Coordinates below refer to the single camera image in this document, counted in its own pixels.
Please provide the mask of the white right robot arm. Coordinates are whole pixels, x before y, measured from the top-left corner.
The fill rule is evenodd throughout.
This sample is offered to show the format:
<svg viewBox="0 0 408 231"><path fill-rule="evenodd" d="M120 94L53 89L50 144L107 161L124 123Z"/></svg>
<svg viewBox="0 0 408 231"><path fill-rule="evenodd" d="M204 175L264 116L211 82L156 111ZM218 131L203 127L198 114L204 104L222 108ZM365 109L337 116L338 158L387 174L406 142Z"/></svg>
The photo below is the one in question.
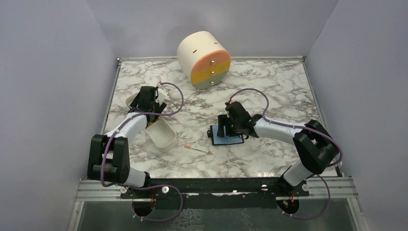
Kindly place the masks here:
<svg viewBox="0 0 408 231"><path fill-rule="evenodd" d="M339 153L332 137L316 120L289 125L264 114L250 115L239 102L226 103L225 110L226 114L217 117L218 125L208 132L214 146L239 144L254 137L278 140L296 148L300 160L280 176L277 184L282 195L291 195L303 180L321 174Z"/></svg>

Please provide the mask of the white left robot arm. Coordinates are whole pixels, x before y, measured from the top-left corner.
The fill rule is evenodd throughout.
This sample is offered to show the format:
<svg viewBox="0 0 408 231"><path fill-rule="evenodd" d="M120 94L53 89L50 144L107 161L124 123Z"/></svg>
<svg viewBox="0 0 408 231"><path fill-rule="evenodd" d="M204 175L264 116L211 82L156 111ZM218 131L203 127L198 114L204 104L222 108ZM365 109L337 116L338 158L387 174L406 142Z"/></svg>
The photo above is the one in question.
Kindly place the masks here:
<svg viewBox="0 0 408 231"><path fill-rule="evenodd" d="M99 180L105 187L133 186L133 192L141 198L151 193L149 174L130 166L129 142L159 118L166 107L167 95L166 88L143 86L126 100L129 111L125 120L115 129L91 139L88 179Z"/></svg>

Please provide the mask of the black card holder wallet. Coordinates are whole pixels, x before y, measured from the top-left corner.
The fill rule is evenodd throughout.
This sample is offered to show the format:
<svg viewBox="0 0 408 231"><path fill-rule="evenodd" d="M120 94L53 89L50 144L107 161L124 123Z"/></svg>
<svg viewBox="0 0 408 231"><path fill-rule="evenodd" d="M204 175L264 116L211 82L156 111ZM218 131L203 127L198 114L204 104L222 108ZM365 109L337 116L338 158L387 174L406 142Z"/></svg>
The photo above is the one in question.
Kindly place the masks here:
<svg viewBox="0 0 408 231"><path fill-rule="evenodd" d="M226 136L224 138L220 138L217 136L217 131L218 125L211 125L209 130L207 131L207 136L211 139L211 143L213 146L227 146L244 143L244 138L242 135Z"/></svg>

